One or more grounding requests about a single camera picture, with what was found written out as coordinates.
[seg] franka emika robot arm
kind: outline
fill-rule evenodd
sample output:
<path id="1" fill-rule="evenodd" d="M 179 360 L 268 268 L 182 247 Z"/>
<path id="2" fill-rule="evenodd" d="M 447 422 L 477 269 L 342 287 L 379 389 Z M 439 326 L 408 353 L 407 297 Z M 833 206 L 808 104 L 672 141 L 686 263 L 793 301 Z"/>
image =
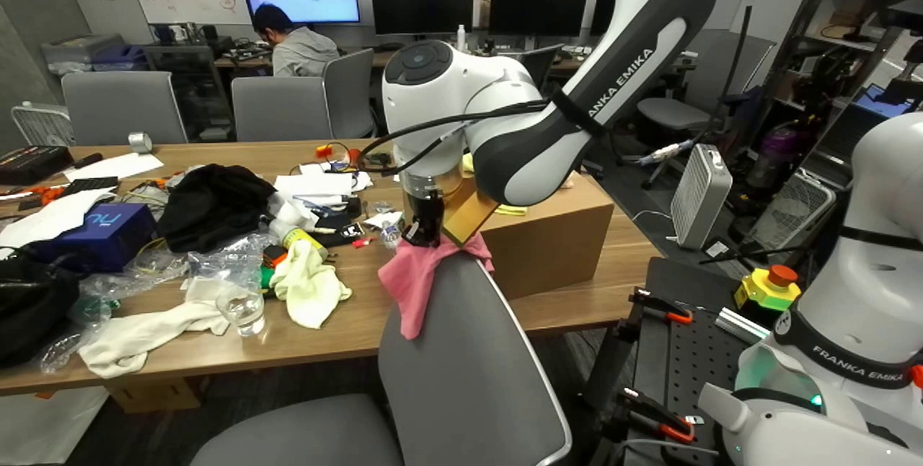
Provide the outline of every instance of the franka emika robot arm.
<path id="1" fill-rule="evenodd" d="M 382 99 L 392 132 L 385 138 L 394 140 L 395 170 L 404 170 L 402 186 L 417 216 L 424 219 L 424 203 L 435 203 L 439 189 L 450 186 L 441 183 L 451 181 L 447 176 L 466 145 L 478 190 L 512 206 L 543 201 L 580 161 L 591 137 L 624 115 L 689 44 L 714 5 L 617 0 L 609 31 L 553 103 L 541 101 L 524 66 L 512 58 L 471 56 L 438 41 L 405 46 L 385 68 Z M 501 117 L 502 107 L 508 109 Z M 498 118 L 471 121 L 475 113 Z M 452 117 L 459 121 L 438 120 Z M 428 122 L 436 126 L 420 130 Z M 438 238 L 438 227 L 426 232 L 414 243 Z"/>

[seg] glass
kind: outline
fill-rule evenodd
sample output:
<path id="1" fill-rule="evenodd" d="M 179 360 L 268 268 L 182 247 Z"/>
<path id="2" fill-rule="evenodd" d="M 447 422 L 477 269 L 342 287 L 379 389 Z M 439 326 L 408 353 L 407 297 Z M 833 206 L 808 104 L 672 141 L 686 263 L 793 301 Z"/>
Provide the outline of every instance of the glass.
<path id="1" fill-rule="evenodd" d="M 215 305 L 231 325 L 237 327 L 242 337 L 260 334 L 266 319 L 263 318 L 263 295 L 258 291 L 234 288 L 218 293 Z"/>

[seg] gray hoodie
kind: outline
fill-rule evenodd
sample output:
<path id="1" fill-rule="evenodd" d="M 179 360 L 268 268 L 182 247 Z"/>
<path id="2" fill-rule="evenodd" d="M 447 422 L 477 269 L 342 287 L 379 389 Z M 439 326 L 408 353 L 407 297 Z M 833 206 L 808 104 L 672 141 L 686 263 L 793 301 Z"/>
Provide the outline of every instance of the gray hoodie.
<path id="1" fill-rule="evenodd" d="M 273 49 L 273 75 L 320 76 L 324 65 L 339 56 L 331 39 L 301 27 Z"/>

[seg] chair seat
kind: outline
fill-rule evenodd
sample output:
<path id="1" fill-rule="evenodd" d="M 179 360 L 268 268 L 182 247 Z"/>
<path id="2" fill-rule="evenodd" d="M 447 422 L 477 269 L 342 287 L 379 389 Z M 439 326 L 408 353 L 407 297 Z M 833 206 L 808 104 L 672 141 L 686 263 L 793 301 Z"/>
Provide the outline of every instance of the chair seat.
<path id="1" fill-rule="evenodd" d="M 674 131 L 701 130 L 708 124 L 708 113 L 670 98 L 645 98 L 637 110 L 650 121 Z"/>
<path id="2" fill-rule="evenodd" d="M 208 441 L 191 466 L 402 466 L 372 398 L 323 397 L 234 424 Z"/>

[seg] white box fan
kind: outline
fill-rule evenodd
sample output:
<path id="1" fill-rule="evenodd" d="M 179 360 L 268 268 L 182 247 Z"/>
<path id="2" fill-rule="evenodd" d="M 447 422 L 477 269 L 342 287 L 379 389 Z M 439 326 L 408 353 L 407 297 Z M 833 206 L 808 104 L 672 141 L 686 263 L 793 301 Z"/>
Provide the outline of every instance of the white box fan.
<path id="1" fill-rule="evenodd" d="M 744 243 L 757 242 L 765 250 L 801 245 L 833 206 L 834 199 L 833 190 L 805 170 L 798 170 L 759 216 Z"/>
<path id="2" fill-rule="evenodd" d="M 701 250 L 734 180 L 715 145 L 697 144 L 670 203 L 676 243 Z"/>
<path id="3" fill-rule="evenodd" d="M 23 102 L 13 107 L 10 114 L 28 144 L 63 147 L 76 144 L 67 107 Z"/>

